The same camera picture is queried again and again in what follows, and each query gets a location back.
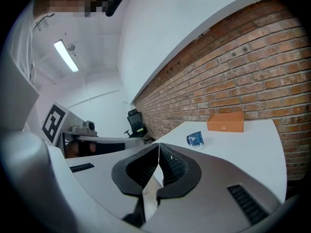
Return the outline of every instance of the white table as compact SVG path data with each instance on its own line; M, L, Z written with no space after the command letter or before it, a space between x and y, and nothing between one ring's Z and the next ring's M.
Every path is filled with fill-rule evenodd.
M187 136L202 132L204 145L194 150ZM272 120L245 121L243 133L208 131L206 122L184 122L156 143L167 143L227 160L269 188L281 203L285 201L287 175L282 144ZM162 183L163 173L154 173Z

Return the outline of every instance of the brick wall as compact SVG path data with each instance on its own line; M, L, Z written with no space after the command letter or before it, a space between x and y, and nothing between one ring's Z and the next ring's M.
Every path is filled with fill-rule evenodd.
M135 100L150 135L184 121L244 111L274 121L288 179L309 169L311 49L304 29L278 0L263 0L220 21L180 51Z

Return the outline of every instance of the chair backrest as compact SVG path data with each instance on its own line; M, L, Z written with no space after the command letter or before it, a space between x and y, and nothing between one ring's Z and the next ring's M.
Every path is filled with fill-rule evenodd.
M132 116L134 114L138 113L137 109L131 110L128 112L128 116Z
M127 120L131 125L132 132L136 132L137 130L144 127L141 112L137 112L136 114L128 116Z

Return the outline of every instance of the white wall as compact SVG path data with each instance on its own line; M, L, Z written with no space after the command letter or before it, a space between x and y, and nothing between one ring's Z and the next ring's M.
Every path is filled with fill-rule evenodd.
M122 28L119 70L132 102L188 43L231 13L260 0L131 0Z
M128 137L124 132L131 129L127 121L131 107L124 102L118 72L66 79L56 85L43 86L39 93L36 105L40 122L57 101L81 119L93 121L98 136Z

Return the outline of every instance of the black grille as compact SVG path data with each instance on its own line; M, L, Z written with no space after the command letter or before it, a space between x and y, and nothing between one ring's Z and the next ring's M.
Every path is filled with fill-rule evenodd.
M164 176L163 186L178 181L185 175L187 170L186 163L183 160L164 148L161 148L160 150L159 163Z
M156 170L157 160L158 147L131 162L126 167L126 173L144 189Z
M70 169L73 173L75 172L79 172L79 171L83 171L83 170L87 170L94 167L93 164L91 163L87 163L87 164L83 164L83 165L79 165L79 166L72 166Z
M268 214L258 203L246 192L241 185L233 185L227 188L234 200L238 203L251 224L257 224Z

